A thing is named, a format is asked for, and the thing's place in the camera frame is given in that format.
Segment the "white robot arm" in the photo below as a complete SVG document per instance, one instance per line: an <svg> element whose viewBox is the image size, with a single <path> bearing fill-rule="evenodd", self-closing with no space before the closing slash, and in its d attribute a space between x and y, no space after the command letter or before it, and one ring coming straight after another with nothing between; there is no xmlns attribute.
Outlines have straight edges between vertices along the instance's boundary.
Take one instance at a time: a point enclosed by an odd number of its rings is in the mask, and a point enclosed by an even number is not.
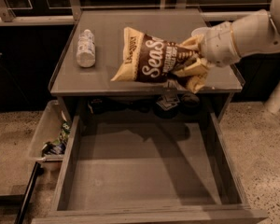
<svg viewBox="0 0 280 224"><path fill-rule="evenodd" d="M262 9L203 28L183 45L193 52L185 64L172 71L178 77L198 76L212 66L225 67L254 54L280 53L280 0L272 0L269 11Z"/></svg>

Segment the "white robot base pole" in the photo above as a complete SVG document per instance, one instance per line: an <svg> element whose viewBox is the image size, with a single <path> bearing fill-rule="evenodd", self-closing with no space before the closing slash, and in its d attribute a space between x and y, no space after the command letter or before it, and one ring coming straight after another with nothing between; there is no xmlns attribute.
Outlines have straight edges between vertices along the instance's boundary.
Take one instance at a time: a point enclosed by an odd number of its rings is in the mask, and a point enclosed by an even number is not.
<svg viewBox="0 0 280 224"><path fill-rule="evenodd" d="M280 81L264 104L265 108L275 114L280 110Z"/></svg>

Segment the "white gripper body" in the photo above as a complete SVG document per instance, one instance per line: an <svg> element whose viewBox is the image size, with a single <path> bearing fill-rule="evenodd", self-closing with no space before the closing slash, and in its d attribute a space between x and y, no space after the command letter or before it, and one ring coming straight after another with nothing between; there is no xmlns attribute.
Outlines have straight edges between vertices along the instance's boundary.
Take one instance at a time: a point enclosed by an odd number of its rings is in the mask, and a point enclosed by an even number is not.
<svg viewBox="0 0 280 224"><path fill-rule="evenodd" d="M218 67L225 67L241 60L229 21L208 29L200 48L202 56Z"/></svg>

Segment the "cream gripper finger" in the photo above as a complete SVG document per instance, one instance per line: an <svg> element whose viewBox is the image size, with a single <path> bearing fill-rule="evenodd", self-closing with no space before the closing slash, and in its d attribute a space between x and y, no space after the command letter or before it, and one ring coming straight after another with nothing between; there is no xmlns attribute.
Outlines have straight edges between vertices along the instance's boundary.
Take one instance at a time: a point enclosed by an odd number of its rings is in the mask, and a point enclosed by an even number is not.
<svg viewBox="0 0 280 224"><path fill-rule="evenodd" d="M211 67L211 63L205 58L198 58L195 63L178 70L174 70L174 74L178 77L192 77L207 73Z"/></svg>
<svg viewBox="0 0 280 224"><path fill-rule="evenodd" d="M194 35L187 40L183 41L181 45L187 49L200 51L201 43L204 39L204 35Z"/></svg>

